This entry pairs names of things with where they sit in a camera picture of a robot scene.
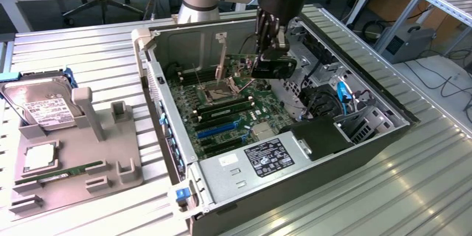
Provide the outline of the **silver drive cage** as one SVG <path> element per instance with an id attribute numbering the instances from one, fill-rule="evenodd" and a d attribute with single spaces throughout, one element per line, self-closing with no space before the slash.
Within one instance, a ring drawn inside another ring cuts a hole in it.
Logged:
<path id="1" fill-rule="evenodd" d="M 286 79 L 270 80 L 271 91 L 297 121 L 357 111 L 346 79 L 350 71 L 301 21 L 290 23 L 287 55 L 297 67 Z"/>

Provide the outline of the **grey parts rack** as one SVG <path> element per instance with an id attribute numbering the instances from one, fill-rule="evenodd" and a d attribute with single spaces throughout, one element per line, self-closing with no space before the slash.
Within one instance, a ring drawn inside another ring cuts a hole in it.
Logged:
<path id="1" fill-rule="evenodd" d="M 35 125 L 18 129 L 17 160 L 10 203 L 6 207 L 13 220 L 126 190 L 142 183 L 130 105 L 125 101 L 114 101 L 107 108 L 95 111 L 87 87 L 75 88 L 71 99 L 85 111 L 83 116 L 75 117 L 74 126 L 50 132 L 43 132 Z M 23 171 L 26 149 L 42 144 L 54 145 L 51 165 Z M 99 160 L 102 164 L 85 168 L 83 174 L 14 185 L 15 180 Z"/>

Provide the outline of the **graphics card with black shroud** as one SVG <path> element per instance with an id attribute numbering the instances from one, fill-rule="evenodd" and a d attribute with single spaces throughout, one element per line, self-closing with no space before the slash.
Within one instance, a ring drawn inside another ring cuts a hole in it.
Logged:
<path id="1" fill-rule="evenodd" d="M 226 32 L 215 33 L 215 40 L 221 44 L 219 60 L 215 67 L 214 77 L 219 81 L 223 68 L 225 68 L 225 55 L 226 55 Z M 295 69 L 295 60 L 290 57 L 279 57 L 275 60 L 265 60 L 262 56 L 257 56 L 251 70 L 251 78 L 263 78 L 263 79 L 281 79 L 289 78 Z"/>

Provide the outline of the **grey machine box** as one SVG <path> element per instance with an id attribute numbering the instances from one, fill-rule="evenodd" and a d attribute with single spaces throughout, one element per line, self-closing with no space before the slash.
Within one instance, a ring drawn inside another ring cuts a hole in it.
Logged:
<path id="1" fill-rule="evenodd" d="M 390 64 L 398 64 L 417 58 L 435 36 L 433 28 L 425 28 L 417 23 L 403 24 L 379 53 Z"/>

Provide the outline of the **aluminium slat frame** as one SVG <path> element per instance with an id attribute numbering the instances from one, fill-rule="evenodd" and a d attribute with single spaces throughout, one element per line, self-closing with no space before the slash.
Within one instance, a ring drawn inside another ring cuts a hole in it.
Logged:
<path id="1" fill-rule="evenodd" d="M 374 46 L 374 50 L 377 53 L 381 53 L 394 37 L 394 33 L 401 25 L 406 22 L 406 17 L 410 14 L 411 10 L 417 3 L 421 0 L 410 0 L 403 11 L 399 13 L 399 16 L 390 28 L 385 32 L 385 35 L 378 39 L 377 44 Z M 453 44 L 445 51 L 445 54 L 450 52 L 451 48 L 455 47 L 458 42 L 462 38 L 472 32 L 472 0 L 423 0 L 429 3 L 433 8 L 439 9 L 447 15 L 450 15 L 455 20 L 458 20 L 462 24 L 466 25 L 466 29 L 458 35 L 457 39 L 454 40 Z"/>

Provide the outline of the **black plastic shroud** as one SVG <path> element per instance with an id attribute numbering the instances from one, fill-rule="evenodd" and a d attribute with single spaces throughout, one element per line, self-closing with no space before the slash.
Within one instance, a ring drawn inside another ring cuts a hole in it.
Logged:
<path id="1" fill-rule="evenodd" d="M 310 150 L 307 154 L 310 161 L 354 146 L 329 116 L 314 117 L 286 125 L 278 131 L 283 132 L 291 132 L 295 140 L 303 142 Z"/>

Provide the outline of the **metal socket cover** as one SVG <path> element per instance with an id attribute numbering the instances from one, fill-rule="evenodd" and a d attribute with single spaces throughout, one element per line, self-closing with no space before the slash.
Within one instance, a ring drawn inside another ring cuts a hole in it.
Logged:
<path id="1" fill-rule="evenodd" d="M 227 77 L 226 85 L 233 94 L 238 94 L 243 91 L 243 89 L 251 84 L 254 81 L 253 78 L 241 78 L 241 77 Z"/>

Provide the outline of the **silver CPU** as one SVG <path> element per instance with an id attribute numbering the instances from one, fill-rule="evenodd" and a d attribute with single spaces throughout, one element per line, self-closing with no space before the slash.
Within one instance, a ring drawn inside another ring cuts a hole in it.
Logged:
<path id="1" fill-rule="evenodd" d="M 53 163 L 54 145 L 42 144 L 29 147 L 25 152 L 23 171 L 50 166 Z"/>

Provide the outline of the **green RAM stick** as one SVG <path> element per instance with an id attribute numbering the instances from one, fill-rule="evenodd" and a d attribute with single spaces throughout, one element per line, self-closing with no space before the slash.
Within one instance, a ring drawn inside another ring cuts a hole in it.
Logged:
<path id="1" fill-rule="evenodd" d="M 86 164 L 74 166 L 74 167 L 67 168 L 67 169 L 62 169 L 62 170 L 57 170 L 57 171 L 53 171 L 53 172 L 47 172 L 47 173 L 39 174 L 37 176 L 30 176 L 30 177 L 26 177 L 23 179 L 15 180 L 14 181 L 14 185 L 21 185 L 21 184 L 31 182 L 31 181 L 46 180 L 46 179 L 50 179 L 53 177 L 70 177 L 70 176 L 74 176 L 74 175 L 79 175 L 79 174 L 85 173 L 85 168 L 93 167 L 93 166 L 98 166 L 101 164 L 102 164 L 101 160 L 99 161 L 93 161 L 93 162 L 89 162 Z"/>

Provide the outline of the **silver hard disk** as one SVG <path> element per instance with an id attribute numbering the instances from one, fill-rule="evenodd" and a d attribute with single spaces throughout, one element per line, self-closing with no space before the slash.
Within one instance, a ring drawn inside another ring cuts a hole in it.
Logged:
<path id="1" fill-rule="evenodd" d="M 23 125 L 37 125 L 45 131 L 74 126 L 74 118 L 83 114 L 71 101 L 71 90 L 63 74 L 21 76 L 0 82 L 0 96 Z"/>

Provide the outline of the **silver power supply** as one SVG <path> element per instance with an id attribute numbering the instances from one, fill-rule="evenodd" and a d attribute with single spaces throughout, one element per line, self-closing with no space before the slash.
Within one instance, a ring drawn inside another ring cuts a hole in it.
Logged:
<path id="1" fill-rule="evenodd" d="M 281 133 L 199 162 L 215 205 L 234 202 L 293 177 L 311 165 L 310 149 Z"/>

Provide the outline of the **blue expansion slot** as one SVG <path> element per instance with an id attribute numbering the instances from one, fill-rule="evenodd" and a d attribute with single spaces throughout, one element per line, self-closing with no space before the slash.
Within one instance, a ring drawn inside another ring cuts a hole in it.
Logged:
<path id="1" fill-rule="evenodd" d="M 237 127 L 238 126 L 235 124 L 227 124 L 227 125 L 215 127 L 213 129 L 205 130 L 205 131 L 197 133 L 197 139 L 206 138 L 206 137 L 210 137 L 210 136 L 219 134 L 222 132 L 234 130 L 234 129 L 237 129 Z"/>

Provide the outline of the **open black PC case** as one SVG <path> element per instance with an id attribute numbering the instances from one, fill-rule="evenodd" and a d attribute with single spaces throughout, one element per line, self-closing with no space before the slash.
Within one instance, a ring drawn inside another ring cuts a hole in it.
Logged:
<path id="1" fill-rule="evenodd" d="M 217 67 L 221 44 L 215 40 L 215 33 L 222 32 L 226 32 L 225 57 L 235 54 L 251 55 L 254 63 L 257 54 L 251 45 L 255 42 L 253 34 L 255 20 L 253 17 L 243 17 L 133 30 L 133 46 L 139 53 L 138 59 L 142 60 L 141 82 L 146 90 L 150 119 L 170 176 L 167 196 L 171 211 L 177 218 L 185 220 L 191 236 L 217 235 L 230 230 L 359 168 L 402 137 L 417 121 L 405 106 L 361 68 L 358 59 L 366 56 L 369 51 L 338 28 L 335 22 L 323 15 L 303 13 L 289 22 L 287 29 L 290 23 L 297 20 L 317 35 L 350 71 L 346 82 L 358 110 L 367 105 L 385 106 L 402 112 L 409 117 L 411 125 L 311 161 L 307 169 L 259 192 L 227 204 L 215 205 L 199 169 L 199 162 L 205 159 L 197 157 L 189 141 L 169 90 L 169 75 L 174 69 L 191 71 L 191 63 L 195 70 Z M 177 202 L 175 190 L 185 187 L 190 189 L 191 196 L 185 201 Z"/>

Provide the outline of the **RAM stick in motherboard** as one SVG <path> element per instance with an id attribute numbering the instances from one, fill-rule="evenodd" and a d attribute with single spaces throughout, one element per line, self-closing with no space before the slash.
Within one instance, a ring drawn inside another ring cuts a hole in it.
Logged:
<path id="1" fill-rule="evenodd" d="M 229 116 L 231 114 L 243 112 L 249 109 L 251 109 L 254 106 L 254 102 L 247 101 L 247 102 L 241 102 L 235 103 L 233 105 L 219 107 L 217 109 L 213 109 L 210 111 L 201 112 L 198 115 L 198 120 L 199 121 L 206 121 L 206 120 L 213 120 L 223 116 Z"/>

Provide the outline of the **CPU socket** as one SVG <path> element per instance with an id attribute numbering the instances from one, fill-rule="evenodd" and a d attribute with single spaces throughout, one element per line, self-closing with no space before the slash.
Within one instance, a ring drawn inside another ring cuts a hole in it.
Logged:
<path id="1" fill-rule="evenodd" d="M 206 84 L 202 88 L 202 95 L 207 103 L 233 96 L 229 86 L 222 82 Z"/>

